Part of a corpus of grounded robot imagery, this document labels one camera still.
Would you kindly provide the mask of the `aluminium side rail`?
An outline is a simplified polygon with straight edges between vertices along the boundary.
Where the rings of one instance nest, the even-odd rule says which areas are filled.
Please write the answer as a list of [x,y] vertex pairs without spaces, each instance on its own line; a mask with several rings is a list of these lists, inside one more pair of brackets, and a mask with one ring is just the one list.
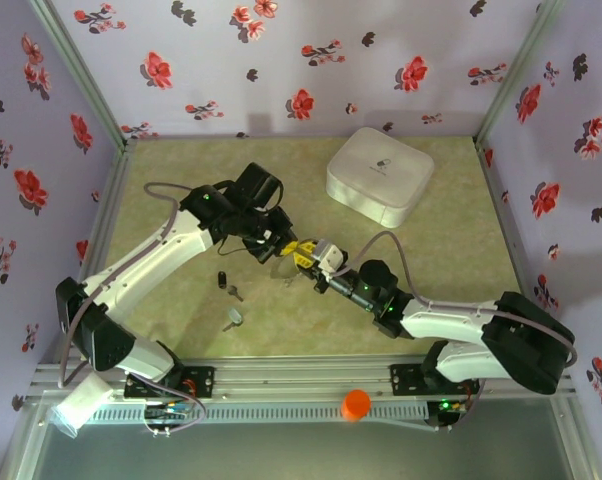
[[98,212],[89,238],[87,253],[80,267],[80,280],[85,280],[106,266],[117,215],[129,175],[130,161],[133,158],[137,143],[137,140],[128,141],[125,147],[118,151],[113,158],[106,185],[101,191]]
[[516,279],[516,286],[522,298],[527,299],[527,303],[532,307],[532,316],[530,320],[540,320],[542,325],[546,324],[546,320],[550,314],[538,303],[538,300],[533,296],[533,291],[527,284],[527,267],[526,251],[522,242],[522,237],[519,233],[514,214],[511,210],[511,204],[505,203],[502,200],[502,194],[506,191],[495,166],[489,167],[486,160],[483,144],[478,140],[477,136],[472,138],[472,144],[479,158],[481,168],[487,183],[487,187],[494,205],[502,236],[506,245],[509,260],[512,265],[512,270]]

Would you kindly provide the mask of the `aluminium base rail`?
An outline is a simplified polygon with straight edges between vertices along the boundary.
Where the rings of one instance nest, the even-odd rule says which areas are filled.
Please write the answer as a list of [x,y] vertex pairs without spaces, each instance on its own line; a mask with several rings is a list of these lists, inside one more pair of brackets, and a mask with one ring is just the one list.
[[[389,367],[395,363],[420,363],[421,356],[407,355],[345,355],[237,357],[219,359],[190,359],[183,363],[191,367],[211,366],[215,369],[212,395],[205,401],[239,402],[320,402],[336,401],[351,390],[366,391],[373,400],[423,399],[430,401],[465,399],[466,395],[395,396]],[[65,389],[57,387],[57,364],[40,364],[27,389],[27,400],[44,395],[62,398],[84,380],[89,370],[82,370]],[[481,399],[540,399],[549,400],[518,385],[513,380],[487,380]]]

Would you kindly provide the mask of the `white zip pouch case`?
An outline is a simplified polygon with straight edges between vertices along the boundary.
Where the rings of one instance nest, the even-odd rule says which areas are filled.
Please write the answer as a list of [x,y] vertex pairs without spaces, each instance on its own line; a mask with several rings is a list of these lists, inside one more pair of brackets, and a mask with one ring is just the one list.
[[379,225],[402,225],[434,172],[434,160],[370,127],[357,130],[326,168],[326,193]]

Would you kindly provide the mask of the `clear plastic bag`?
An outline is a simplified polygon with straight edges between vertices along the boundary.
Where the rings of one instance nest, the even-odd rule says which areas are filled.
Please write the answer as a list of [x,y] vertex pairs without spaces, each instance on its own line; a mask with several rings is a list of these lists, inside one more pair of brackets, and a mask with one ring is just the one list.
[[108,402],[113,389],[97,374],[91,373],[53,411],[53,423],[74,439],[94,413]]

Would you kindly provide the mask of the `orange cap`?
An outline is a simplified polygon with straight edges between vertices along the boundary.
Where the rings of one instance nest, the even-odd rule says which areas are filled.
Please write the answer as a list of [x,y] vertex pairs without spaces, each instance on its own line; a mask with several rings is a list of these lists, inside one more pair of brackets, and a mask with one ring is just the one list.
[[348,392],[341,403],[341,415],[348,422],[358,422],[370,412],[372,401],[369,394],[356,389]]

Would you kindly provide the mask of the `aluminium frame post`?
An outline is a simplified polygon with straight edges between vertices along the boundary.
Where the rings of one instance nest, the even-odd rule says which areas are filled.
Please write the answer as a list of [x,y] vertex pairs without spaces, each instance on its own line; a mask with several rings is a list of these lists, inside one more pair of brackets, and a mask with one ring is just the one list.
[[89,71],[75,42],[64,26],[56,8],[51,0],[26,0],[37,16],[39,22],[47,32],[58,54],[63,60],[67,70],[72,75],[75,83],[81,90],[84,98],[89,103],[93,113],[97,116],[100,125],[105,129],[108,137],[120,152],[125,152],[128,141],[117,125],[105,97],[97,82]]
[[473,143],[478,152],[483,149],[485,141],[506,109],[507,102],[514,95],[518,83],[525,77],[537,51],[545,42],[566,3],[567,0],[542,0],[539,3],[532,26],[509,66],[508,73],[490,104],[478,132],[473,136]]

